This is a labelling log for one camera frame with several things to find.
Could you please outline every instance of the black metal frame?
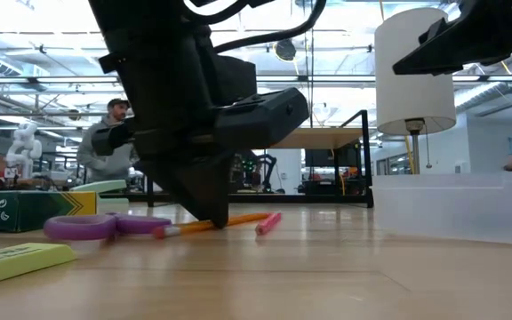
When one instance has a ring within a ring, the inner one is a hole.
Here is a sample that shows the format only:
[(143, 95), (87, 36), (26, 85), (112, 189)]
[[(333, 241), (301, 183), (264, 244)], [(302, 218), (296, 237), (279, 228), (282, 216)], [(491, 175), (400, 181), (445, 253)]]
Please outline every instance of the black metal frame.
[[(361, 126), (363, 131), (363, 152), (364, 152), (364, 177), (361, 170), (361, 165), (358, 166), (358, 178), (364, 179), (364, 194), (359, 196), (342, 195), (338, 191), (335, 195), (228, 195), (228, 201), (232, 204), (247, 204), (247, 203), (272, 203), (272, 204), (366, 204), (368, 208), (374, 206), (372, 197), (372, 168), (371, 168), (371, 150), (370, 150), (370, 134), (369, 134), (369, 120), (367, 110), (361, 110), (349, 120), (340, 125), (340, 128), (345, 128), (353, 120), (361, 117)], [(335, 172), (339, 172), (338, 154), (340, 150), (333, 150), (335, 163)], [(335, 179), (337, 186), (340, 186), (340, 179)], [(126, 194), (124, 195), (130, 202), (147, 202), (148, 207), (153, 207), (155, 202), (174, 202), (167, 194), (156, 194), (153, 191), (153, 181), (147, 179), (146, 193), (144, 194)], [(120, 197), (120, 194), (108, 195), (103, 194), (100, 197)]]

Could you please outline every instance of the green box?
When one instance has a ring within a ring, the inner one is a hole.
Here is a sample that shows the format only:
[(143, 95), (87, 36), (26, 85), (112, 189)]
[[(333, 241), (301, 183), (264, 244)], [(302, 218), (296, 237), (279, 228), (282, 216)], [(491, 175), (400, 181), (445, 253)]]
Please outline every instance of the green box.
[(95, 192), (0, 191), (0, 232), (43, 228), (52, 217), (96, 214)]

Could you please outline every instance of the white lamp shade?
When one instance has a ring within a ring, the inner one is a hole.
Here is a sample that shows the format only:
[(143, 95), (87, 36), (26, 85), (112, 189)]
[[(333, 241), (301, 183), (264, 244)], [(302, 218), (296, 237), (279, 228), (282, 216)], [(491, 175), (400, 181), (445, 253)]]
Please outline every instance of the white lamp shade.
[(405, 120), (423, 118), (421, 133), (452, 128), (456, 122), (452, 75), (397, 76), (392, 66), (420, 44), (418, 37), (447, 14), (419, 8), (385, 20), (374, 34), (379, 132), (409, 135)]

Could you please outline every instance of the gray shirt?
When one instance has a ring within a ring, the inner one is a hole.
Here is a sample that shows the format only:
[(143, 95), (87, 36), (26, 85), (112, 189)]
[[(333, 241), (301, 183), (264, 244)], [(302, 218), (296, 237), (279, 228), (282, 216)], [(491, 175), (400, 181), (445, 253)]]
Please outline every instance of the gray shirt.
[(132, 166), (132, 158), (135, 157), (132, 144), (125, 144), (114, 150), (112, 156), (97, 156), (92, 147), (92, 135), (99, 129), (108, 128), (106, 117), (97, 124), (94, 124), (84, 134), (76, 159), (84, 165), (91, 176), (88, 181), (125, 180), (128, 178), (128, 171)]

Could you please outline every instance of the desk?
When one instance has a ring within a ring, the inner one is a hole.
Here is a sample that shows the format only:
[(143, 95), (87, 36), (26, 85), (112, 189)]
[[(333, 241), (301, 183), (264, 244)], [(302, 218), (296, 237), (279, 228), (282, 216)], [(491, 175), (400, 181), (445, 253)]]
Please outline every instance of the desk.
[[(131, 210), (193, 219), (178, 205)], [(348, 205), (230, 208), (272, 210), (282, 221), (259, 239), (255, 223), (164, 241), (120, 238), (4, 280), (0, 320), (512, 318), (512, 246), (390, 236), (371, 210)], [(39, 236), (0, 236), (0, 247)]]
[(336, 149), (362, 135), (361, 128), (299, 128), (270, 148)]
[[(57, 187), (64, 187), (67, 185), (66, 180), (53, 180), (54, 184), (57, 185)], [(17, 179), (17, 184), (26, 184), (30, 186), (46, 186), (46, 187), (52, 187), (52, 184), (48, 180), (43, 179)]]

